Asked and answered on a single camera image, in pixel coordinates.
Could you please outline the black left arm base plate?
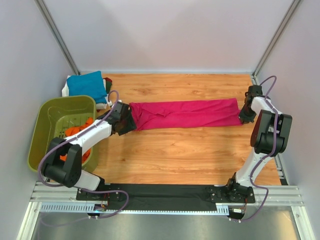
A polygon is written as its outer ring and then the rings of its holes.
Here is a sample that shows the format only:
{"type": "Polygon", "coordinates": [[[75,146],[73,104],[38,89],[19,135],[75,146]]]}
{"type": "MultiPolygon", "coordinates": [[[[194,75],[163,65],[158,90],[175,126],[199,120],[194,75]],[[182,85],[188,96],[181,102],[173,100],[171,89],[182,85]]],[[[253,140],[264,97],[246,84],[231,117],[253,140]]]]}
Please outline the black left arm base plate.
{"type": "Polygon", "coordinates": [[[126,195],[119,192],[121,187],[117,184],[104,185],[99,187],[96,191],[99,193],[91,193],[79,190],[76,194],[77,201],[111,201],[120,202],[126,200],[126,195]]]}

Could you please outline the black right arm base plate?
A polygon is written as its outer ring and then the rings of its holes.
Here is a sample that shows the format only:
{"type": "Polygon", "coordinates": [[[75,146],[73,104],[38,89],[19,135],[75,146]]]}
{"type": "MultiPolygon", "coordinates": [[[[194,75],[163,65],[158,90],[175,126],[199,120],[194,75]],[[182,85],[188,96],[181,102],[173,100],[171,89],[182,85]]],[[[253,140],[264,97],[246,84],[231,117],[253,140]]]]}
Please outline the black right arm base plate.
{"type": "Polygon", "coordinates": [[[252,187],[233,187],[209,186],[205,190],[209,194],[209,200],[212,203],[236,203],[236,204],[253,204],[256,202],[255,194],[252,187]]]}

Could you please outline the olive green plastic basket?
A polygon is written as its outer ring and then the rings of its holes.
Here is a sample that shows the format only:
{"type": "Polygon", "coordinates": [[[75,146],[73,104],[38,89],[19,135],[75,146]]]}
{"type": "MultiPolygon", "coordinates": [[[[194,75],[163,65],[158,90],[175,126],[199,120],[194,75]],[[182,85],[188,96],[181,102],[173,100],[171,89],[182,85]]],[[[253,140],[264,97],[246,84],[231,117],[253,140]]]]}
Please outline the olive green plastic basket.
{"type": "Polygon", "coordinates": [[[65,138],[65,131],[92,122],[96,113],[96,102],[86,95],[52,98],[45,102],[38,112],[31,140],[27,161],[30,170],[37,172],[53,138],[65,138]]]}

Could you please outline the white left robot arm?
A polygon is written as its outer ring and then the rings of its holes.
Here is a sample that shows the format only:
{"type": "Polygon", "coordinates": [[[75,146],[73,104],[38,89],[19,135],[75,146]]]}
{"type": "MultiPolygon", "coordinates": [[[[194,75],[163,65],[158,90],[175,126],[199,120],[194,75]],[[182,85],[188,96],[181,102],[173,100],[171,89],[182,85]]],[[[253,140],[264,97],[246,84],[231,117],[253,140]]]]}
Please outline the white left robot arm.
{"type": "Polygon", "coordinates": [[[83,169],[83,155],[100,141],[114,134],[127,134],[136,128],[131,107],[116,102],[111,110],[80,132],[66,138],[53,138],[39,163],[39,178],[48,178],[67,188],[87,190],[94,201],[101,200],[106,190],[101,185],[103,179],[83,169]]]}

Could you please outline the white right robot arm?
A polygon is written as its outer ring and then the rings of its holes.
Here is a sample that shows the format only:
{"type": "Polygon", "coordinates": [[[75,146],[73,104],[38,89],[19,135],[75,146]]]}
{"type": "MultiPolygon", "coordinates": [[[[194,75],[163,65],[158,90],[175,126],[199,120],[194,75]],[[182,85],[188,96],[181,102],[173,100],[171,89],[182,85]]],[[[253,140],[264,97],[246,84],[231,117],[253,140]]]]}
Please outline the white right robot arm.
{"type": "Polygon", "coordinates": [[[293,118],[277,110],[262,86],[252,85],[245,93],[238,115],[242,124],[255,123],[250,146],[252,151],[244,165],[227,182],[225,196],[231,202],[253,195],[252,187],[264,166],[287,147],[293,118]]]}

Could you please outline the magenta pink t shirt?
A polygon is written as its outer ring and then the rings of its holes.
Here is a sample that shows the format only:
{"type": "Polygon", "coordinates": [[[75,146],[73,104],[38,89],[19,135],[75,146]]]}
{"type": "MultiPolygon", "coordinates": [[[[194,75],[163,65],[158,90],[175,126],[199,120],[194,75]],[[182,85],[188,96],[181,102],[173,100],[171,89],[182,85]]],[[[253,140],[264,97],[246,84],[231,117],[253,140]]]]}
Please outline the magenta pink t shirt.
{"type": "Polygon", "coordinates": [[[235,98],[131,102],[132,117],[138,131],[169,128],[240,126],[235,98]]]}

